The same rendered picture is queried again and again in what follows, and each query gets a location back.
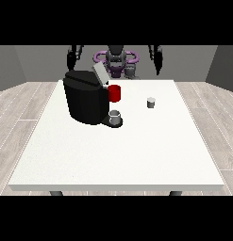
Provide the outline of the black coffee machine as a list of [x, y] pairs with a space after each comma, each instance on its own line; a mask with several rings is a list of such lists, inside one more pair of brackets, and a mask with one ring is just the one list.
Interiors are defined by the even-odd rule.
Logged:
[[112, 125], [109, 122], [108, 87], [99, 82], [96, 74], [89, 71], [68, 71], [63, 78], [63, 86], [70, 115], [81, 123], [105, 124], [111, 128], [123, 125]]

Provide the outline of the pale grey machine lid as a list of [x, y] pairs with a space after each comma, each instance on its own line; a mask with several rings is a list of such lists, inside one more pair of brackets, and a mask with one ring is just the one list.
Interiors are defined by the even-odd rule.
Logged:
[[92, 69], [94, 73], [96, 74], [97, 78], [99, 79], [99, 82], [101, 83], [102, 86], [104, 86], [108, 80], [109, 76], [108, 73], [103, 65], [102, 62], [98, 62], [92, 66]]

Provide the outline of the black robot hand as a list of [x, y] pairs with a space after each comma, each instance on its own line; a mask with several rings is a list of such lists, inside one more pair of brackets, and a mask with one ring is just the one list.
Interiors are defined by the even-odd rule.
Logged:
[[75, 67], [76, 55], [74, 51], [69, 51], [67, 54], [67, 68], [71, 71]]
[[154, 55], [154, 64], [156, 67], [157, 74], [159, 74], [162, 68], [163, 55], [162, 52], [156, 52]]

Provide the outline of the small grey cup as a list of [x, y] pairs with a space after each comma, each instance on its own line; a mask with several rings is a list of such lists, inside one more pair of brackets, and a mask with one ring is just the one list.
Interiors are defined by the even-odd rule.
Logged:
[[121, 121], [121, 114], [118, 110], [111, 110], [109, 113], [109, 122], [112, 125], [119, 124]]

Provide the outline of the red pod holder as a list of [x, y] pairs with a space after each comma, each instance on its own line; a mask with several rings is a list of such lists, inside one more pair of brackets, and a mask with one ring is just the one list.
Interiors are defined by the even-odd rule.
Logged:
[[121, 100], [121, 87], [118, 85], [108, 86], [108, 100], [116, 103]]

